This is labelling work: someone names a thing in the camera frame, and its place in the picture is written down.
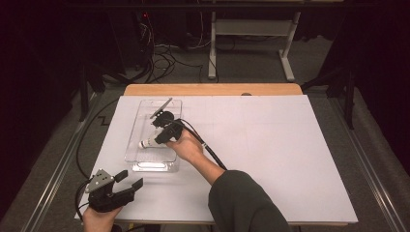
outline gray sleeve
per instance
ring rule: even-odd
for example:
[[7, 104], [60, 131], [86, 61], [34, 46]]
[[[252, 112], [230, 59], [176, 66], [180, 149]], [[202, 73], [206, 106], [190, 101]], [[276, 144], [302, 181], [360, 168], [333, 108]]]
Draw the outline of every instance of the gray sleeve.
[[228, 170], [217, 178], [208, 206], [222, 232], [290, 231], [268, 194], [242, 171]]

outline person's arm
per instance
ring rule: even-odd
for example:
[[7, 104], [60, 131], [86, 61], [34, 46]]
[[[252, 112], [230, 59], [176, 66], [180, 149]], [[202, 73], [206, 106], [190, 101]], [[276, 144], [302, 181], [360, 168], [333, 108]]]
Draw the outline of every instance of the person's arm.
[[203, 154], [187, 130], [166, 145], [192, 164], [211, 184], [208, 206], [223, 232], [289, 232], [290, 228], [268, 194], [245, 172], [224, 171]]
[[210, 185], [224, 172], [221, 167], [205, 157], [202, 145], [187, 130], [182, 131], [178, 141], [169, 141], [166, 146], [172, 148], [181, 159], [195, 167]]
[[110, 232], [114, 219], [123, 207], [107, 213], [99, 213], [88, 207], [82, 216], [84, 222], [84, 232]]

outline clear acrylic container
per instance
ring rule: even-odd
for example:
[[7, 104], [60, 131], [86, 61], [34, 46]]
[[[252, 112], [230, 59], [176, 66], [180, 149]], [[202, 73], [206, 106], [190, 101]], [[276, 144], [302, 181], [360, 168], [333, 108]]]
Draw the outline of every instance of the clear acrylic container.
[[[176, 153], [164, 144], [156, 147], [142, 148], [142, 140], [154, 139], [162, 128], [156, 128], [150, 117], [168, 100], [141, 101], [136, 113], [125, 161], [132, 165], [133, 171], [176, 172], [179, 169], [179, 158]], [[174, 119], [181, 118], [182, 102], [172, 100], [163, 111], [169, 111]]]

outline white metal frame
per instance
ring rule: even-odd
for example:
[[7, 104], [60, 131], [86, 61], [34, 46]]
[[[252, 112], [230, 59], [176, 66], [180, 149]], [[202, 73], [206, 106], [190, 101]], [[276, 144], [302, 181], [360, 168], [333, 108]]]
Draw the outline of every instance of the white metal frame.
[[217, 51], [215, 49], [217, 35], [249, 35], [249, 36], [283, 36], [286, 37], [284, 49], [278, 51], [280, 61], [283, 66], [286, 79], [289, 82], [295, 81], [292, 69], [290, 68], [287, 55], [290, 45], [298, 26], [301, 13], [296, 12], [293, 20], [243, 20], [243, 19], [220, 19], [217, 20], [216, 13], [212, 13], [211, 28], [211, 50], [209, 54], [208, 78], [217, 77]]

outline hand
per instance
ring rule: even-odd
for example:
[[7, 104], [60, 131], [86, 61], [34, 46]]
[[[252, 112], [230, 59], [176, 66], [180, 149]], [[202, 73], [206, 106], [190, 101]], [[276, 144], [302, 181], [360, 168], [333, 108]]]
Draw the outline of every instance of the hand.
[[194, 166], [210, 185], [224, 172], [222, 168], [211, 162], [203, 154], [202, 145], [185, 129], [182, 130], [178, 141], [169, 141], [166, 143], [166, 146], [172, 148], [181, 159], [188, 161]]
[[82, 217], [84, 232], [110, 232], [115, 217], [117, 217], [122, 209], [123, 207], [120, 207], [111, 212], [99, 213], [93, 210], [93, 208], [88, 207]]
[[172, 148], [181, 159], [188, 162], [192, 162], [196, 157], [203, 156], [202, 145], [185, 129], [182, 130], [181, 137], [176, 142], [169, 141], [166, 146]]

